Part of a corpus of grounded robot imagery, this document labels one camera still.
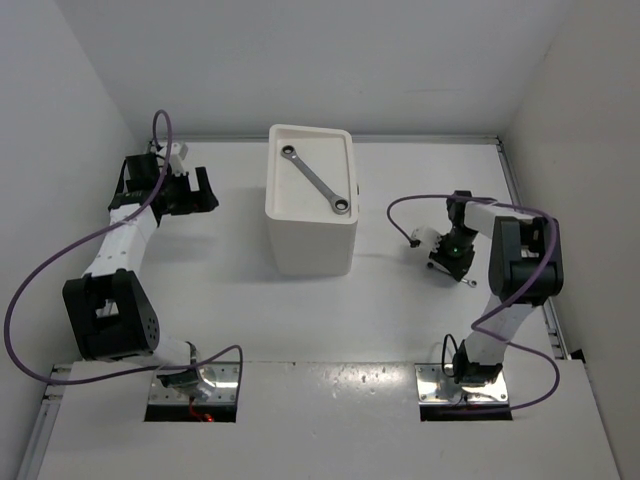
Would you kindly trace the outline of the short silver ratchet wrench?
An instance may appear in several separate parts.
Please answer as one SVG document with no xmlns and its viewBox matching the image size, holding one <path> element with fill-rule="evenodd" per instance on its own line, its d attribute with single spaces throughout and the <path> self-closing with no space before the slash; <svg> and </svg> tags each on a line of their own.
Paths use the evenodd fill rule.
<svg viewBox="0 0 640 480">
<path fill-rule="evenodd" d="M 426 268 L 430 269 L 430 270 L 434 270 L 437 271 L 441 274 L 444 274 L 448 277 L 451 277 L 453 280 L 455 280 L 458 283 L 462 283 L 462 284 L 466 284 L 467 286 L 471 287 L 471 288 L 476 288 L 478 283 L 476 280 L 473 279 L 468 279 L 466 277 L 461 277 L 460 279 L 457 279 L 451 272 L 449 272 L 448 270 L 446 270 L 444 267 L 442 267 L 441 265 L 435 263 L 435 262 L 431 262 L 429 261 L 426 264 Z"/>
</svg>

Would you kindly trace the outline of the white drawer cabinet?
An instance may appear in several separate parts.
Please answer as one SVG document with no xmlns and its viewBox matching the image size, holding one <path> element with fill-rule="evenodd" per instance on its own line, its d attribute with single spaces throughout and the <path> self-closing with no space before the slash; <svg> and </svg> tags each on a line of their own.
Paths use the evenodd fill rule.
<svg viewBox="0 0 640 480">
<path fill-rule="evenodd" d="M 293 145 L 302 160 L 350 202 L 335 214 L 280 150 Z M 351 135 L 340 129 L 274 124 L 269 130 L 265 217 L 277 268 L 291 276 L 349 273 L 360 216 Z"/>
</svg>

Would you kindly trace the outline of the long silver ratchet wrench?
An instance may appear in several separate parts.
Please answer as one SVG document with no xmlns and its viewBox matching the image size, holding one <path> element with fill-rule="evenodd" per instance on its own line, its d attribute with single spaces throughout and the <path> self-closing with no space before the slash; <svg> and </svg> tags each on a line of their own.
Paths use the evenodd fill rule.
<svg viewBox="0 0 640 480">
<path fill-rule="evenodd" d="M 300 173 L 318 190 L 327 200 L 332 211 L 337 215 L 345 215 L 350 211 L 350 202 L 336 194 L 299 156 L 293 145 L 285 145 L 281 148 L 280 154 L 289 160 Z"/>
</svg>

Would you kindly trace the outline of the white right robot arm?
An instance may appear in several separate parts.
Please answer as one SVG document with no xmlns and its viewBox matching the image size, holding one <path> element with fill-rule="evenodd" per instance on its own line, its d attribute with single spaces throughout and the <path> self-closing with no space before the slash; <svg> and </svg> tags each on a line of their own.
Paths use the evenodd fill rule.
<svg viewBox="0 0 640 480">
<path fill-rule="evenodd" d="M 474 201 L 464 190 L 456 190 L 446 208 L 451 229 L 434 235 L 431 268 L 461 281 L 474 260 L 476 237 L 483 235 L 491 242 L 491 295 L 478 324 L 455 348 L 450 374 L 459 385 L 481 386 L 501 373 L 508 344 L 534 308 L 560 293 L 560 229 L 549 215 L 533 210 L 508 213 L 493 200 Z"/>
</svg>

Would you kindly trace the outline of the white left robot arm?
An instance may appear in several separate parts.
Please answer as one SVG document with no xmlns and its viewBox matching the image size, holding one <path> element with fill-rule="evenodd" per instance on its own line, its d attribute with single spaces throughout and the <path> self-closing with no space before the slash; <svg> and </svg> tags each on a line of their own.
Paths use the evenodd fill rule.
<svg viewBox="0 0 640 480">
<path fill-rule="evenodd" d="M 195 365 L 193 343 L 162 331 L 138 278 L 164 216 L 208 213 L 219 204 L 205 168 L 196 168 L 198 188 L 191 188 L 187 153 L 185 143 L 172 143 L 167 168 L 160 147 L 125 158 L 108 206 L 112 229 L 83 275 L 64 284 L 62 295 L 83 359 L 168 367 L 158 376 L 163 387 L 205 402 L 214 395 L 213 372 Z"/>
</svg>

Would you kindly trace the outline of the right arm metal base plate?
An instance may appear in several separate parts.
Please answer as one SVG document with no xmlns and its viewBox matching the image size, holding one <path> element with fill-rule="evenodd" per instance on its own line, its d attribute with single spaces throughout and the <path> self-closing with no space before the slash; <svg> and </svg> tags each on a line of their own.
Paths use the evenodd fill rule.
<svg viewBox="0 0 640 480">
<path fill-rule="evenodd" d="M 421 407 L 481 406 L 502 407 L 509 405 L 509 393 L 503 373 L 484 384 L 458 384 L 448 376 L 450 364 L 442 370 L 440 364 L 415 364 L 418 403 Z"/>
</svg>

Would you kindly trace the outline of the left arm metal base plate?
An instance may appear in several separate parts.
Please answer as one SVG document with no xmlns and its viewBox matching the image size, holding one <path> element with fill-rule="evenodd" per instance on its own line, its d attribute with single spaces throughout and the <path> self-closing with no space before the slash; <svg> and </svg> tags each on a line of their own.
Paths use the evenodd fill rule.
<svg viewBox="0 0 640 480">
<path fill-rule="evenodd" d="M 236 404 L 239 393 L 239 362 L 213 362 L 193 370 L 154 373 L 149 405 L 227 407 Z"/>
</svg>

